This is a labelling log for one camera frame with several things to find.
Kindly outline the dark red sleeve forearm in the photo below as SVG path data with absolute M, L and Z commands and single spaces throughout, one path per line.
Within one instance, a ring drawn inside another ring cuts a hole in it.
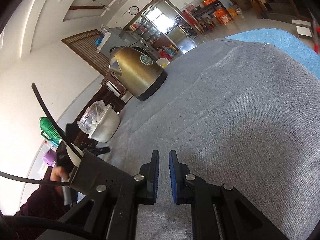
M 69 205 L 64 205 L 61 186 L 40 185 L 15 213 L 15 216 L 58 220 L 70 209 Z

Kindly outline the person left hand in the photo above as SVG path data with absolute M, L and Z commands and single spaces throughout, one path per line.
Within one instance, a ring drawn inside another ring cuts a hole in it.
M 69 178 L 69 175 L 62 166 L 58 166 L 52 169 L 52 172 L 50 175 L 50 181 L 61 182 L 62 179 L 68 179 L 68 178 Z M 55 191 L 60 196 L 63 196 L 62 186 L 55 186 Z

